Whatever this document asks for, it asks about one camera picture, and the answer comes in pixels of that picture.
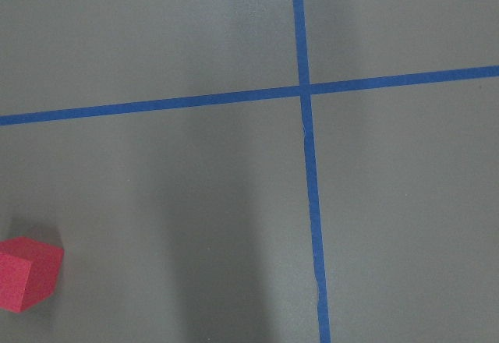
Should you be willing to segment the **near red cube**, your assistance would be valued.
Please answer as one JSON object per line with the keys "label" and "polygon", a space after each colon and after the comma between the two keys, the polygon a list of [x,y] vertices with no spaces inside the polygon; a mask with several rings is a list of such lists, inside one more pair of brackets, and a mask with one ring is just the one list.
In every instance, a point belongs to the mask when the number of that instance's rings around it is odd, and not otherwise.
{"label": "near red cube", "polygon": [[1,242],[1,308],[22,313],[55,291],[64,249],[25,236]]}

